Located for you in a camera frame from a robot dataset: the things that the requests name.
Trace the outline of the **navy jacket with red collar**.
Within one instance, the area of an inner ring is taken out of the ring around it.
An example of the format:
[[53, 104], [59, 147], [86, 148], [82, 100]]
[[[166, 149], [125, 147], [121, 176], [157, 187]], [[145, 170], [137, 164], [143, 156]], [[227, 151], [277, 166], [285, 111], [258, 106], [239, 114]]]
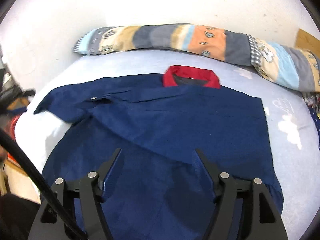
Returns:
[[221, 86], [211, 70], [62, 86], [35, 109], [45, 111], [71, 124], [43, 168], [47, 183], [82, 178], [121, 149], [102, 205], [115, 239], [201, 239], [215, 206], [197, 148], [231, 176], [260, 178], [283, 209], [261, 99]]

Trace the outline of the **light blue cloud blanket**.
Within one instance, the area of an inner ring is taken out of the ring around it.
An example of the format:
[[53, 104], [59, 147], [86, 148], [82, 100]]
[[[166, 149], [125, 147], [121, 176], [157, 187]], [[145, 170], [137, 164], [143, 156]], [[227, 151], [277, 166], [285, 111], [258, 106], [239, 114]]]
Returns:
[[56, 87], [102, 77], [164, 73], [172, 65], [212, 70], [223, 86], [261, 98], [268, 123], [274, 169], [284, 205], [282, 219], [289, 239], [299, 239], [319, 210], [318, 131], [302, 96], [271, 83], [252, 67], [168, 50], [133, 50], [83, 56], [59, 74], [37, 79], [35, 98], [15, 127], [17, 143], [34, 165], [44, 164], [69, 125], [50, 113], [34, 114], [44, 96]]

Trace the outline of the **dark patterned cloth pile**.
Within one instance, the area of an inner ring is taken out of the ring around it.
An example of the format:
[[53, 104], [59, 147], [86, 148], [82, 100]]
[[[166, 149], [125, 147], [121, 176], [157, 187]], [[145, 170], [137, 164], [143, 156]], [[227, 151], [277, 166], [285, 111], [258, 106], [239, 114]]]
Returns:
[[318, 144], [320, 145], [320, 94], [314, 93], [314, 92], [312, 93], [303, 92], [302, 97], [315, 123], [317, 133], [318, 133], [318, 140], [319, 140]]

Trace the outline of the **colourful patchwork quilt roll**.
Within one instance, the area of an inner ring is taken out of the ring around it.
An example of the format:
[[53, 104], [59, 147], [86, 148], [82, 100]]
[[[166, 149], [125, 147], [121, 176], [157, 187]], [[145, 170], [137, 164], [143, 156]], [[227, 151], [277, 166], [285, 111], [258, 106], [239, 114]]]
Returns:
[[93, 29], [74, 45], [81, 55], [164, 49], [193, 53], [239, 66], [300, 92], [319, 92], [319, 58], [307, 49], [266, 42], [249, 34], [194, 24], [132, 25]]

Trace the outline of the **brown wooden board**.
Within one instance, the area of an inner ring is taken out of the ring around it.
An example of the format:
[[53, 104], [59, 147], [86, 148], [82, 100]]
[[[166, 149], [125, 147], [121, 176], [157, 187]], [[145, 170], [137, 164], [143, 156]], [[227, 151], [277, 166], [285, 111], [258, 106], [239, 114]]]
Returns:
[[320, 40], [302, 29], [298, 30], [295, 47], [310, 50], [317, 57], [320, 57]]

